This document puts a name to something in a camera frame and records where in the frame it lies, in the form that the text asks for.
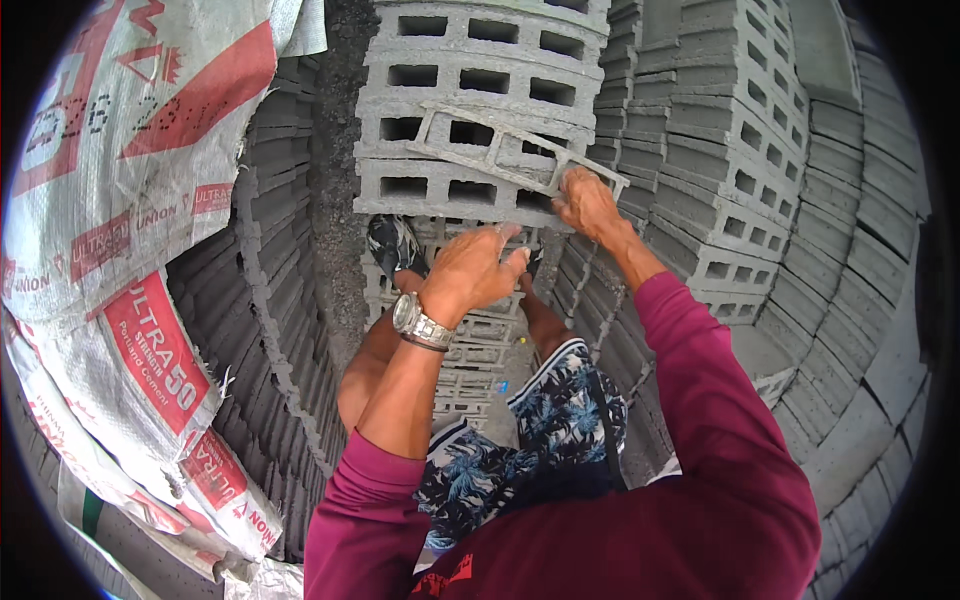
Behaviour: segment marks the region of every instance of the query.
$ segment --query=hand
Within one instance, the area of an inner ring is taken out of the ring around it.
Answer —
[[[520,226],[501,223],[461,233],[443,248],[420,288],[423,314],[447,329],[456,328],[469,310],[485,308],[514,291],[527,268],[530,249],[514,250],[501,263],[507,240]]]
[[[567,169],[560,191],[564,197],[553,199],[554,211],[564,223],[594,242],[605,245],[605,239],[618,235],[627,223],[616,210],[610,188],[587,167]]]

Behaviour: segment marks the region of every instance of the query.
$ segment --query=sleeve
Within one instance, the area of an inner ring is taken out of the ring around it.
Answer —
[[[813,493],[733,356],[730,329],[670,273],[646,281],[634,300],[647,344],[657,353],[660,406],[681,479],[697,490],[705,512],[738,507],[743,540],[754,536],[756,546],[771,548],[768,560],[786,579],[805,585],[821,543]],[[711,502],[711,494],[718,501]],[[712,519],[731,520],[731,513]]]
[[[423,468],[353,432],[310,520],[306,600],[407,597],[430,525],[413,499]]]

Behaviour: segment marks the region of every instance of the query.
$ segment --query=patterned shorts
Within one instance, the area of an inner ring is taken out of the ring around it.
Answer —
[[[617,451],[626,439],[627,406],[589,358],[580,338],[562,344],[507,406],[516,417],[520,449],[494,444],[460,419],[430,440],[423,482],[414,493],[430,514],[426,547],[446,550],[510,510],[517,492],[587,464],[605,469],[603,394]]]

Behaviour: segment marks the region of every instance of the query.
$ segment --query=man's right hand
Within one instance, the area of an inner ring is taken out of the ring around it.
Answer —
[[[587,167],[567,169],[560,191],[564,195],[553,200],[553,209],[564,223],[594,242],[607,246],[611,237],[622,235],[624,226],[632,229],[617,212],[610,188]]]

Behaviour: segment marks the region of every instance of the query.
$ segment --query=leg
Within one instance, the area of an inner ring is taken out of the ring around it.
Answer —
[[[423,277],[404,269],[394,275],[394,283],[403,294],[418,292],[423,285]],[[400,343],[400,336],[394,330],[393,318],[393,308],[383,313],[367,332],[356,356],[344,371],[340,393],[337,395],[337,408],[347,431],[353,431],[360,420],[367,401],[380,385],[380,378]]]
[[[529,273],[520,276],[520,291],[526,294],[520,301],[520,308],[527,316],[530,337],[537,345],[540,358],[546,360],[560,344],[577,335],[566,328],[555,312],[540,301],[534,294],[534,279]]]

